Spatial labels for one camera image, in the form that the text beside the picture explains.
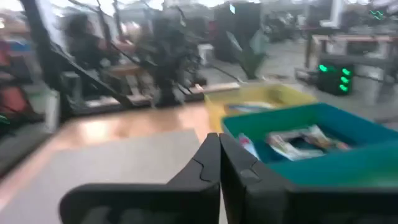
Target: yellow plastic bin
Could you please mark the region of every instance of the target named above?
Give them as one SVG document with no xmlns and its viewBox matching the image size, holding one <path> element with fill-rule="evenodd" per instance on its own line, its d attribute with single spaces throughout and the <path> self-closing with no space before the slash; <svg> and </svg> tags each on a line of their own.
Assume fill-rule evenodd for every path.
<svg viewBox="0 0 398 224">
<path fill-rule="evenodd" d="M 209 112 L 210 126 L 214 131 L 223 132 L 221 120 L 236 112 L 225 110 L 228 104 L 247 102 L 268 103 L 276 108 L 305 105 L 317 102 L 312 95 L 302 93 L 283 84 L 249 84 L 236 90 L 226 90 L 205 95 L 206 108 Z"/>
</svg>

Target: green led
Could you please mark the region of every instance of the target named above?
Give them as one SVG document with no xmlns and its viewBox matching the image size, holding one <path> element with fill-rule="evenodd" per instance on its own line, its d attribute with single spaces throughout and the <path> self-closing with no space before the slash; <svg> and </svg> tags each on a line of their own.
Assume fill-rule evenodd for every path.
<svg viewBox="0 0 398 224">
<path fill-rule="evenodd" d="M 341 79 L 341 81 L 342 81 L 344 84 L 348 84 L 348 83 L 349 83 L 349 79 L 347 79 L 346 77 L 341 77 L 340 79 Z"/>
<path fill-rule="evenodd" d="M 351 75 L 351 71 L 349 71 L 347 68 L 343 68 L 343 73 L 344 75 Z"/>
<path fill-rule="evenodd" d="M 327 72 L 328 71 L 328 68 L 326 66 L 324 66 L 324 65 L 319 65 L 319 69 L 321 71 L 323 71 L 323 72 Z"/>
<path fill-rule="evenodd" d="M 10 121 L 9 121 L 8 118 L 6 118 L 5 116 L 0 115 L 0 123 L 3 123 L 3 124 L 10 124 Z"/>
<path fill-rule="evenodd" d="M 346 86 L 344 86 L 343 84 L 341 84 L 339 87 L 340 87 L 340 90 L 348 91 L 348 88 Z"/>
</svg>

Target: storage bin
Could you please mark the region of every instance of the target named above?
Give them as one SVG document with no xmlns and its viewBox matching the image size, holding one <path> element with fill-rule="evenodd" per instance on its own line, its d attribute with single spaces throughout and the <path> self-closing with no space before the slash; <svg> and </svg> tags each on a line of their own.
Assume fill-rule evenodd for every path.
<svg viewBox="0 0 398 224">
<path fill-rule="evenodd" d="M 398 141 L 398 132 L 324 103 L 227 117 L 223 120 L 223 129 L 235 138 L 241 133 L 246 135 L 254 142 L 260 160 L 275 164 L 291 161 L 278 157 L 264 143 L 268 133 L 306 128 L 314 124 L 327 136 L 347 143 L 353 151 L 371 147 L 370 145 L 380 147 L 379 143 L 383 142 Z"/>
<path fill-rule="evenodd" d="M 249 84 L 236 90 L 221 91 L 205 95 L 205 104 L 209 112 L 210 126 L 217 132 L 222 132 L 221 120 L 228 115 L 227 104 L 245 102 L 263 102 L 276 108 L 303 105 L 316 102 L 316 98 L 295 90 L 283 84 Z"/>
<path fill-rule="evenodd" d="M 269 167 L 307 187 L 398 187 L 398 142 Z"/>
</svg>

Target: table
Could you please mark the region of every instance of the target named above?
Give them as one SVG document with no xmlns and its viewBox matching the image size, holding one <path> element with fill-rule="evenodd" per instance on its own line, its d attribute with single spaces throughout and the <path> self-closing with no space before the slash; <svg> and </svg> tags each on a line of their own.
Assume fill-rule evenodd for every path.
<svg viewBox="0 0 398 224">
<path fill-rule="evenodd" d="M 305 50 L 305 68 L 310 67 L 310 54 L 312 51 L 313 41 L 316 40 L 321 43 L 321 53 L 326 53 L 326 42 L 329 40 L 346 40 L 348 42 L 388 42 L 393 44 L 398 40 L 398 36 L 394 35 L 358 35 L 358 34 L 339 34 L 339 35 L 311 35 L 308 37 L 307 48 Z M 391 57 L 393 47 L 389 47 L 386 58 Z"/>
<path fill-rule="evenodd" d="M 139 90 L 138 93 L 143 93 L 145 89 L 145 83 L 142 81 L 142 75 L 146 74 L 146 71 L 138 65 L 135 64 L 126 64 L 126 65 L 117 65 L 113 66 L 109 69 L 109 72 L 112 76 L 120 79 L 121 82 L 124 82 L 122 94 L 129 95 L 132 85 L 130 85 L 129 78 L 134 77 L 136 81 L 136 86 Z"/>
<path fill-rule="evenodd" d="M 203 103 L 72 120 L 0 183 L 0 210 L 39 173 L 56 152 L 184 129 L 194 129 L 201 142 L 211 132 Z"/>
</svg>

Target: wooden floor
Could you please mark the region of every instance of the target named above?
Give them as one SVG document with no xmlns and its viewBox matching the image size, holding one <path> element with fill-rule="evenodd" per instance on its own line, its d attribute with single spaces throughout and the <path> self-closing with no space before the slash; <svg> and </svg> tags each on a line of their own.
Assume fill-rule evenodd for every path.
<svg viewBox="0 0 398 224">
<path fill-rule="evenodd" d="M 79 150 L 82 146 L 149 136 L 167 131 L 194 129 L 203 141 L 211 132 L 203 103 L 164 110 L 139 110 L 76 119 L 62 129 L 0 184 L 0 210 L 23 188 L 57 151 Z"/>
</svg>

